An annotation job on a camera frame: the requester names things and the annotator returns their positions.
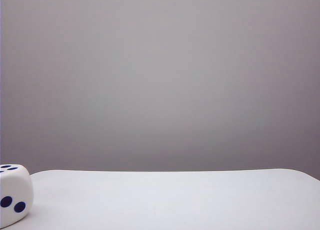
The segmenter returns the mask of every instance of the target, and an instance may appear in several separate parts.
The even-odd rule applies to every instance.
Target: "table surface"
[[[296,170],[31,175],[29,214],[6,230],[319,230],[320,181]]]

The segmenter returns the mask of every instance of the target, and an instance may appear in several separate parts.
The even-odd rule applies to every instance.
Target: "gray wall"
[[[320,0],[1,0],[1,162],[320,179]]]

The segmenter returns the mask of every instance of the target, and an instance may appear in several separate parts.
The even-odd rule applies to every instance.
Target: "white surface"
[[[320,181],[299,171],[50,170],[6,230],[319,230]]]
[[[0,199],[11,198],[10,203],[0,206],[0,228],[4,228],[27,215],[34,193],[29,172],[24,166],[1,164],[0,171]]]

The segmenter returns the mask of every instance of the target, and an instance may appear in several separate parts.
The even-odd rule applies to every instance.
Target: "white die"
[[[18,164],[0,165],[0,187],[0,228],[4,228],[27,215],[34,193],[28,170]]]

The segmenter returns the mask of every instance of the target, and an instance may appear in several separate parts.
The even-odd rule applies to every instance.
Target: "white table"
[[[320,181],[299,171],[49,170],[6,230],[320,230]]]

